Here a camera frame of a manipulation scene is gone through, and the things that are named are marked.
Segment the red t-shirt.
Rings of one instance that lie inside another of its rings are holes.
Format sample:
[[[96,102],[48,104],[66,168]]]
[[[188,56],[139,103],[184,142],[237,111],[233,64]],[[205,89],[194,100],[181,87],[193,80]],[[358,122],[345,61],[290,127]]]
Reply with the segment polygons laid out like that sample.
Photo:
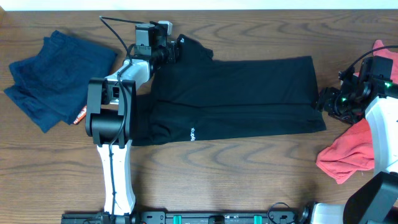
[[[393,60],[391,79],[397,84],[397,53],[387,49],[373,52],[373,56],[382,56]],[[382,111],[397,115],[397,98],[381,99]],[[397,171],[397,145],[392,147],[392,161],[381,169]],[[344,183],[356,171],[372,170],[377,161],[374,154],[373,137],[368,120],[362,118],[345,133],[335,139],[331,146],[322,150],[316,165],[327,175],[334,178],[337,184]]]

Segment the black t-shirt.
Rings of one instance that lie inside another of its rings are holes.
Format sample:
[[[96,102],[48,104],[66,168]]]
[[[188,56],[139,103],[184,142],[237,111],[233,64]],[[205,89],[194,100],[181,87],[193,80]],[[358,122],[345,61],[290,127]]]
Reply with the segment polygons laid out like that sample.
[[[325,130],[313,107],[317,79],[310,56],[219,61],[180,35],[177,63],[161,66],[137,97],[134,146]]]

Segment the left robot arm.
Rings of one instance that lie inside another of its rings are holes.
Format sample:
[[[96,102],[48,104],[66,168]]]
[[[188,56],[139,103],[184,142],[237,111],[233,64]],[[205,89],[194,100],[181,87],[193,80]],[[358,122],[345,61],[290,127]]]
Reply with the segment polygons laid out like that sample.
[[[132,189],[130,149],[137,132],[136,91],[165,63],[174,63],[178,47],[169,42],[169,21],[136,22],[135,43],[127,46],[121,68],[88,84],[86,133],[99,152],[105,183],[101,223],[131,223],[136,197]]]

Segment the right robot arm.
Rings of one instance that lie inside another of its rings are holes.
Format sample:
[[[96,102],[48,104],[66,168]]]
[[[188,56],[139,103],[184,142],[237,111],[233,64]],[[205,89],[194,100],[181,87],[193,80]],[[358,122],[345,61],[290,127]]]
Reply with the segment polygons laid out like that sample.
[[[344,123],[364,118],[371,129],[375,159],[373,178],[344,205],[314,203],[304,223],[397,223],[397,85],[391,80],[393,61],[373,56],[362,62],[359,75],[341,72],[340,88],[324,88],[318,111]]]

